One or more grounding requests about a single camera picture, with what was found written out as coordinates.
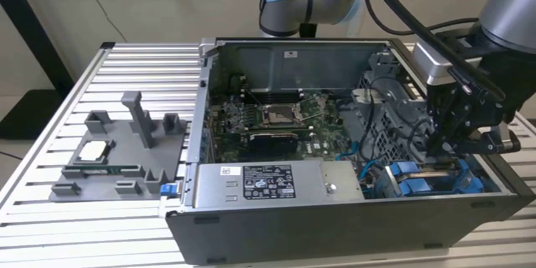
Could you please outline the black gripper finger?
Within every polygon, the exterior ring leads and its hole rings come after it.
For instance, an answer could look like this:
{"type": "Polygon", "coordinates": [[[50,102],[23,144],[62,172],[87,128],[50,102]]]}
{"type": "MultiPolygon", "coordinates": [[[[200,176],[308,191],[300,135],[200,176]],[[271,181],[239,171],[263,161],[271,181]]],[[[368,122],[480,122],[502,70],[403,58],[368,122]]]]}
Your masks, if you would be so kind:
{"type": "Polygon", "coordinates": [[[488,132],[475,131],[467,139],[456,143],[462,154],[506,154],[520,151],[522,143],[507,124],[492,126],[488,132]]]}
{"type": "Polygon", "coordinates": [[[427,141],[427,155],[436,157],[443,149],[443,143],[454,136],[456,131],[456,114],[447,113],[432,119],[434,132],[427,141]]]}

